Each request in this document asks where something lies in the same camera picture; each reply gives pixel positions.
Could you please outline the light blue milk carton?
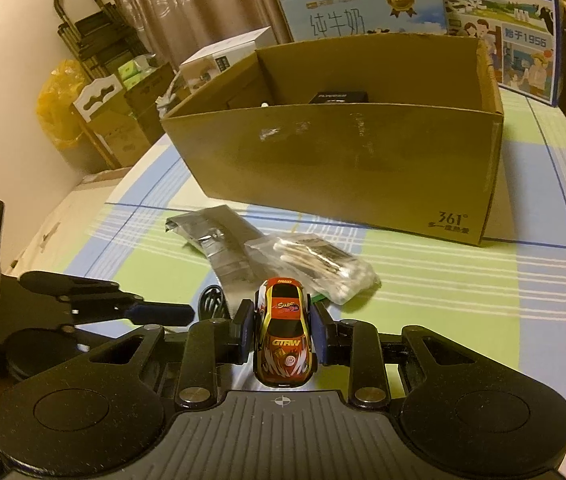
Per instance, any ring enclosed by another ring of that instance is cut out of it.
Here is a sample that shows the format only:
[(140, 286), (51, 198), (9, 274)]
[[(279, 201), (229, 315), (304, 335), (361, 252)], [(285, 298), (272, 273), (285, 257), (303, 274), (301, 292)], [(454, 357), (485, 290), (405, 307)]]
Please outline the light blue milk carton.
[(280, 0), (292, 40), (447, 32), (443, 0)]

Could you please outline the yellow plastic bag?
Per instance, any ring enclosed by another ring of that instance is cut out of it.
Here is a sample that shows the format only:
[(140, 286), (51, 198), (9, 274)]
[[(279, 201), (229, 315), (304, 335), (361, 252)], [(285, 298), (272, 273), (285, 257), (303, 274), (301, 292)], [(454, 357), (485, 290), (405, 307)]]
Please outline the yellow plastic bag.
[(77, 145), (82, 130), (71, 107), (90, 80), (76, 60), (60, 62), (45, 81), (36, 100), (36, 117), (59, 151)]

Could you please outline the small black box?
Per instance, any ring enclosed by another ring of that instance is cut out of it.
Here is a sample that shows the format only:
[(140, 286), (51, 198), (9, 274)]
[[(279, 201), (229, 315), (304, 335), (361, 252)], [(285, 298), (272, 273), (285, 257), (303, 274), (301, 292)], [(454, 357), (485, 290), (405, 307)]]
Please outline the small black box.
[(367, 102), (368, 94), (364, 91), (319, 92), (310, 101), (311, 104), (347, 104)]

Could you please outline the checkered tablecloth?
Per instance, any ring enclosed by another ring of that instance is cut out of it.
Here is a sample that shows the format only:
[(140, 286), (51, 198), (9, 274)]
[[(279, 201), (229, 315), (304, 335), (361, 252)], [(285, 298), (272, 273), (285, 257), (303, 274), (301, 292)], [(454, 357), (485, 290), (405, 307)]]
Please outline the checkered tablecloth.
[[(502, 162), (477, 247), (236, 204), (263, 233), (313, 232), (371, 263), (382, 284), (333, 316), (384, 333), (421, 325), (544, 382), (566, 398), (566, 117), (504, 91)], [(79, 185), (40, 227), (18, 272), (113, 280), (153, 301), (194, 304), (208, 261), (166, 229), (209, 197), (168, 139), (121, 179)], [(562, 465), (566, 476), (566, 457)]]

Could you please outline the dark blue milk carton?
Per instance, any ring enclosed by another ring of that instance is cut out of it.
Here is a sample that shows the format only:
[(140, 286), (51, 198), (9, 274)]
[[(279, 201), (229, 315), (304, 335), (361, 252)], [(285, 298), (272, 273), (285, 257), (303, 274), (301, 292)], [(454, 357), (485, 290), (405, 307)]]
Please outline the dark blue milk carton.
[(443, 0), (451, 35), (475, 37), (491, 55), (503, 87), (557, 104), (558, 0)]

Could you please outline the brown cardboard box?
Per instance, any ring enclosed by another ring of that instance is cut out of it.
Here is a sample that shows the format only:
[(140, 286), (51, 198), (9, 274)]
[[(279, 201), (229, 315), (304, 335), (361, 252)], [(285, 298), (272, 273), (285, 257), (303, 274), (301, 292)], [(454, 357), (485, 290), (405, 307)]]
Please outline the brown cardboard box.
[(478, 245), (503, 121), (482, 41), (386, 32), (257, 50), (162, 124), (210, 197)]

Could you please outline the brown carton with tissues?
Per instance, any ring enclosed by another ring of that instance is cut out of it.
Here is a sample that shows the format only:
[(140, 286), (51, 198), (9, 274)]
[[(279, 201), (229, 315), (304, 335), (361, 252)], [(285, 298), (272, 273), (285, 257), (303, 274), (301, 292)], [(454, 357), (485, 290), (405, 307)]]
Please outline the brown carton with tissues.
[(118, 75), (97, 78), (83, 88), (71, 109), (116, 167), (131, 167), (164, 135), (157, 99), (173, 77), (171, 65), (164, 63), (130, 89)]

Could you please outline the white product box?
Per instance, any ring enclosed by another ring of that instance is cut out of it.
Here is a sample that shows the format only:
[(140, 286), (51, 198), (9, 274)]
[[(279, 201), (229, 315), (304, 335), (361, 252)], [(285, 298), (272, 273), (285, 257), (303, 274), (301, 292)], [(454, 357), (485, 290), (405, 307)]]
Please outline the white product box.
[(255, 50), (276, 44), (272, 29), (269, 27), (255, 29), (208, 44), (183, 61), (179, 70), (187, 87), (194, 93)]

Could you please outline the cotton swab plastic bag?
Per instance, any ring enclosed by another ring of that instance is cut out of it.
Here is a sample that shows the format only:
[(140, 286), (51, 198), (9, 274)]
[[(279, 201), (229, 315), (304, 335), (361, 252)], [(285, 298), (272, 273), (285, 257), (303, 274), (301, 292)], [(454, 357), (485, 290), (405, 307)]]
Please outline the cotton swab plastic bag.
[(270, 234), (244, 246), (248, 255), (281, 278), (294, 278), (338, 306), (380, 285), (368, 262), (313, 233)]

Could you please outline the orange toy car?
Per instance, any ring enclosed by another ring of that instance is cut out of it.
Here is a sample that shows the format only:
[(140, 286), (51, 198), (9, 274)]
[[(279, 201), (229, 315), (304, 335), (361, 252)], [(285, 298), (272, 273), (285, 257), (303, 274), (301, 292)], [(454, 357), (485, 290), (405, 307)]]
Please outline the orange toy car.
[(254, 372), (263, 385), (296, 388), (316, 370), (309, 297), (294, 278), (268, 278), (255, 306)]

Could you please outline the black folding cart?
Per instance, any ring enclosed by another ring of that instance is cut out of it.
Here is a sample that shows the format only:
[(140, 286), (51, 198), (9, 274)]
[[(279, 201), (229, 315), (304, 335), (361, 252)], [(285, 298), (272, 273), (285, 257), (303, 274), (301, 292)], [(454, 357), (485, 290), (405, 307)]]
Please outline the black folding cart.
[(113, 3), (93, 0), (98, 11), (73, 21), (64, 8), (65, 0), (54, 0), (54, 9), (62, 20), (57, 33), (89, 80), (118, 72), (136, 56), (149, 54), (138, 32)]

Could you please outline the silver foil pouch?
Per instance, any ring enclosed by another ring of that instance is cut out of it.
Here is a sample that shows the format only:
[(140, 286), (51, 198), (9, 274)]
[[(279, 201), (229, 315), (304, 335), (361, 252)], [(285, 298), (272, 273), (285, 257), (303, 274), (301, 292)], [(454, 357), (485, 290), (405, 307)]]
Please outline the silver foil pouch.
[(255, 299), (274, 270), (245, 246), (263, 234), (243, 217), (222, 205), (170, 217), (166, 230), (176, 232), (204, 254), (224, 291), (231, 313), (244, 299)]

